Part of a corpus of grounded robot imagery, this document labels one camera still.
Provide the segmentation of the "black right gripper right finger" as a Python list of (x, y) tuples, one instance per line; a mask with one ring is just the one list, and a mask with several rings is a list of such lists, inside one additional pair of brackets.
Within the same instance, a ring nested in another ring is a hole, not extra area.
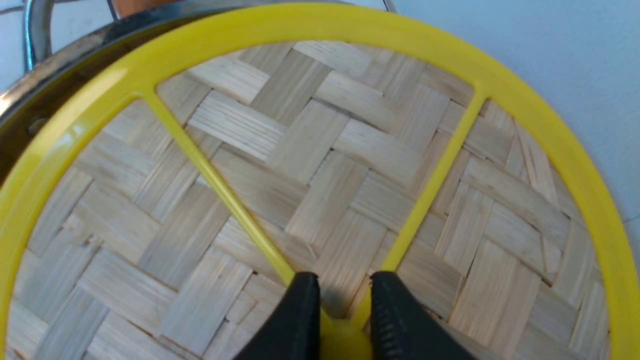
[(371, 275), (370, 339), (375, 360), (473, 360), (391, 271)]

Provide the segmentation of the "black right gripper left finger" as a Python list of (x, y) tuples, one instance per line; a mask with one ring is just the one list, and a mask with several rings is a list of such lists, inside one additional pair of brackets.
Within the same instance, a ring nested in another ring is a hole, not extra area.
[(297, 272), (281, 301), (236, 360), (318, 360), (320, 286), (312, 272)]

